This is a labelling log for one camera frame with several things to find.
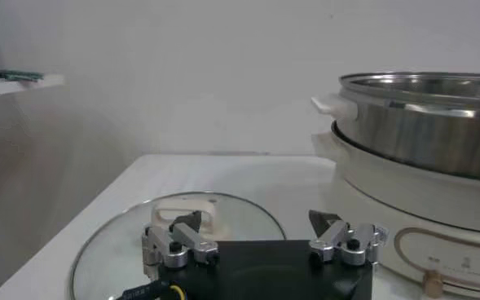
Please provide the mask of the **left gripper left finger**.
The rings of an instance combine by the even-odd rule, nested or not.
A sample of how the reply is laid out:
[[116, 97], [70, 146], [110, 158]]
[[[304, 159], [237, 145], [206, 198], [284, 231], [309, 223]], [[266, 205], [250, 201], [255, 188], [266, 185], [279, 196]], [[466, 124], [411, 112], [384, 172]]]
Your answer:
[[194, 211], [177, 217], [167, 229], [147, 225], [142, 234], [143, 265], [181, 269], [192, 254], [196, 263], [215, 266], [219, 261], [218, 243], [199, 233], [201, 222], [201, 212]]

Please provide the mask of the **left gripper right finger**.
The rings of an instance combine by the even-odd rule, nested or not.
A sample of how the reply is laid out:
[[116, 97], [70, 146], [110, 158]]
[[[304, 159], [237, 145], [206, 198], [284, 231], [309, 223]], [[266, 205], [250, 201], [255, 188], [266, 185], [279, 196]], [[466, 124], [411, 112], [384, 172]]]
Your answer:
[[308, 217], [316, 238], [309, 241], [310, 259], [323, 266], [339, 259], [348, 266], [378, 264], [388, 231], [371, 223], [352, 227], [337, 214], [310, 210]]

